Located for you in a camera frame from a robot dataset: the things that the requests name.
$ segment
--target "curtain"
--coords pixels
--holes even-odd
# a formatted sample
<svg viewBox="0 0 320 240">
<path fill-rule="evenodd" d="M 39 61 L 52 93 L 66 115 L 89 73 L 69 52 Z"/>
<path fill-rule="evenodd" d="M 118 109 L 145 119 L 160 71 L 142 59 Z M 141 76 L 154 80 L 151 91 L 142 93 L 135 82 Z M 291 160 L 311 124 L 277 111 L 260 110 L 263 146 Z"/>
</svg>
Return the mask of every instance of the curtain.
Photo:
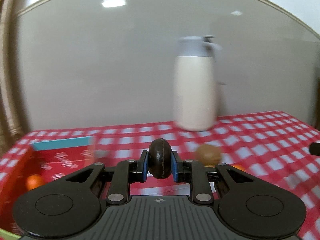
<svg viewBox="0 0 320 240">
<path fill-rule="evenodd" d="M 10 78 L 9 42 L 14 0 L 0 0 L 0 157 L 20 139 L 22 131 Z"/>
</svg>

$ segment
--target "orange ball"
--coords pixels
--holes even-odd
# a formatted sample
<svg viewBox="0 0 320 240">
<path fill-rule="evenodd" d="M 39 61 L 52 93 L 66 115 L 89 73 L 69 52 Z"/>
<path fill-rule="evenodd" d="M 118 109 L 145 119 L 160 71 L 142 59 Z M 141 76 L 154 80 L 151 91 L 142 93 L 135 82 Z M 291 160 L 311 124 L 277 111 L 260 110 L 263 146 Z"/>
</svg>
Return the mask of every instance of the orange ball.
<svg viewBox="0 0 320 240">
<path fill-rule="evenodd" d="M 239 164 L 233 164 L 233 165 L 231 165 L 231 166 L 232 166 L 232 167 L 235 167 L 235 168 L 238 169 L 238 170 L 245 171 L 245 168 L 242 167 L 242 166 L 239 165 Z"/>
<path fill-rule="evenodd" d="M 27 178 L 26 186 L 28 190 L 32 190 L 36 187 L 42 186 L 44 184 L 43 179 L 40 175 L 34 174 Z"/>
</svg>

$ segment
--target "red box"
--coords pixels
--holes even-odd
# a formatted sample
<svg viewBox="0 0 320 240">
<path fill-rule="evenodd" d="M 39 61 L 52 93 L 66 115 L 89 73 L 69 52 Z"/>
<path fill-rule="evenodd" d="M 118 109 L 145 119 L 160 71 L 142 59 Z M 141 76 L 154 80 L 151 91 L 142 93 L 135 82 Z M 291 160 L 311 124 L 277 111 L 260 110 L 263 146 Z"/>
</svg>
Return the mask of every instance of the red box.
<svg viewBox="0 0 320 240">
<path fill-rule="evenodd" d="M 19 234 L 12 218 L 12 206 L 27 192 L 29 176 L 39 174 L 47 183 L 82 169 L 94 163 L 94 146 L 93 136 L 31 144 L 14 168 L 10 168 L 0 187 L 0 228 Z"/>
</svg>

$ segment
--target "crosshair marking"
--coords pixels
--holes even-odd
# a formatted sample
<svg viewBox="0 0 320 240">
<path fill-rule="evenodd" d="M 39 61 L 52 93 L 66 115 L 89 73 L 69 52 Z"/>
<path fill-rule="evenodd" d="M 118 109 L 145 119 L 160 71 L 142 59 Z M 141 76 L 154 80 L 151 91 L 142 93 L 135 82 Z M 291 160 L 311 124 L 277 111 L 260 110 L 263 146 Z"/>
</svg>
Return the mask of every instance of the crosshair marking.
<svg viewBox="0 0 320 240">
<path fill-rule="evenodd" d="M 162 202 L 164 201 L 164 199 L 163 199 L 163 198 L 157 198 L 156 201 L 157 201 L 158 203 L 162 203 Z"/>
</svg>

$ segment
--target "table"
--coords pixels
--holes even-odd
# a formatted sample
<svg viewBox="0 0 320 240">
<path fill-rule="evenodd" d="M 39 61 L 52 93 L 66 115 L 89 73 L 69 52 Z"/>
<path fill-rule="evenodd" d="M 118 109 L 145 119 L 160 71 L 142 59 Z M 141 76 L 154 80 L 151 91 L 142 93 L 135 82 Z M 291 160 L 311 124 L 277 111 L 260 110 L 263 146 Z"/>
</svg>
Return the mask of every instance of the table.
<svg viewBox="0 0 320 240">
<path fill-rule="evenodd" d="M 97 154 L 104 156 L 108 166 L 125 159 L 138 159 L 156 138 L 168 140 L 181 159 L 192 158 L 202 143 L 221 147 L 223 162 L 237 163 L 248 173 L 300 197 L 307 207 L 307 218 L 299 236 L 304 240 L 320 239 L 320 157 L 308 151 L 311 142 L 320 142 L 320 133 L 289 114 L 268 111 L 219 117 L 212 129 L 203 132 L 187 132 L 175 127 L 173 122 L 33 131 L 0 160 L 0 187 L 28 144 L 80 136 L 95 136 Z M 51 179 L 71 172 L 68 167 L 61 169 Z M 145 183 L 131 185 L 131 194 L 137 195 L 188 193 L 189 185 L 177 185 L 172 177 L 156 180 L 149 176 Z"/>
</svg>

